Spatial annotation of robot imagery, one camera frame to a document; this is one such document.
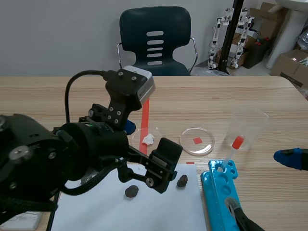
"test tube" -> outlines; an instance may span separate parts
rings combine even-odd
[[[237,136],[245,138],[241,145],[241,151],[247,151],[252,147],[257,135],[264,128],[269,120],[269,116],[261,110],[249,105],[238,107],[233,114],[225,142],[232,146]]]
[[[218,169],[220,172],[223,172],[226,165],[228,164],[229,160],[237,153],[237,150],[240,148],[242,143],[244,142],[244,136],[237,136],[232,144],[232,148],[229,152],[229,155],[226,159],[222,162],[220,168]]]

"white tissue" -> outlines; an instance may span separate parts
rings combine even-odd
[[[146,145],[151,145],[154,143],[154,136],[149,133],[146,137],[143,138],[142,143],[145,143]]]

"black cable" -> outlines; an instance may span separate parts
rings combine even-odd
[[[52,201],[46,201],[46,202],[27,201],[27,200],[7,197],[1,194],[0,194],[0,202],[3,207],[7,207],[11,210],[50,212],[55,209]]]
[[[122,163],[121,162],[113,162],[112,164],[109,164],[107,167],[105,167],[102,171],[100,171],[98,174],[96,174],[95,177],[90,179],[88,182],[86,182],[83,185],[80,185],[77,188],[69,189],[65,187],[65,185],[60,188],[62,192],[65,194],[68,194],[70,196],[78,196],[83,193],[86,193],[90,189],[94,188],[97,184],[99,184],[112,170],[118,168]]]
[[[69,105],[68,105],[68,95],[69,95],[69,90],[71,88],[71,85],[73,84],[73,82],[78,79],[81,76],[85,76],[85,75],[96,75],[96,76],[103,76],[104,74],[106,74],[107,72],[105,71],[82,71],[79,72],[78,74],[74,75],[73,77],[70,78],[70,80],[68,81],[66,88],[65,88],[65,96],[64,96],[64,106],[65,106],[65,118],[66,118],[66,122],[69,123],[70,122],[70,116],[69,116]],[[58,200],[60,197],[60,191],[58,191],[55,195],[54,195],[54,199],[53,199],[53,204],[55,206],[55,208],[58,205]],[[55,215],[56,209],[54,209],[49,216],[48,219],[48,224],[47,224],[47,228],[46,231],[51,231],[52,228],[52,223],[54,220],[54,215]]]
[[[256,32],[258,35],[261,35],[261,32],[252,28],[249,28],[250,31]]]
[[[239,35],[236,36],[232,41],[236,40],[239,36],[241,36],[242,35],[242,31],[243,31],[243,29],[241,28],[241,32],[239,33]]]
[[[60,191],[56,192],[56,194],[53,197],[53,204],[55,206],[55,209],[49,215],[46,231],[51,231],[53,220],[54,220],[54,215],[56,214],[56,210],[57,210],[56,208],[58,207],[59,197],[60,197]]]
[[[66,89],[65,89],[65,97],[64,97],[64,106],[65,106],[65,117],[66,117],[66,122],[69,123],[70,122],[70,118],[69,118],[69,106],[68,106],[68,94],[69,94],[69,90],[71,88],[71,85],[73,84],[73,82],[78,79],[79,77],[82,76],[86,76],[86,75],[94,75],[94,76],[102,76],[105,75],[107,72],[105,71],[82,71],[79,72],[78,74],[74,75],[73,77],[71,77],[71,79],[68,81],[67,85],[66,85]]]

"white wall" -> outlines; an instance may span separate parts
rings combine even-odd
[[[117,70],[119,17],[130,8],[182,6],[192,18],[198,63],[207,59],[215,20],[232,0],[2,0],[0,76],[71,76],[86,69]],[[256,7],[258,1],[245,0]],[[190,67],[193,45],[174,57]],[[122,52],[124,64],[134,55]]]

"black pole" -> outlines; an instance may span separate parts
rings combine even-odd
[[[50,213],[50,216],[49,216],[49,219],[48,219],[48,224],[47,224],[47,227],[46,227],[46,231],[51,231],[59,197],[60,197],[60,191],[58,191],[53,198],[53,204],[55,205],[54,206],[55,209]]]
[[[230,23],[228,25],[225,40],[223,41],[223,46],[222,46],[222,49],[221,49],[221,55],[220,55],[217,70],[223,71],[225,73],[228,73],[228,71],[227,71],[228,56],[229,56],[230,48],[231,48],[231,45],[232,45],[233,36],[234,36],[235,30],[236,30],[236,27],[237,27],[237,23],[239,22],[239,17],[240,17],[241,11],[242,11],[243,2],[244,2],[244,0],[234,0],[234,2],[233,2],[233,8],[234,8],[233,17],[232,17],[232,20],[230,21]]]

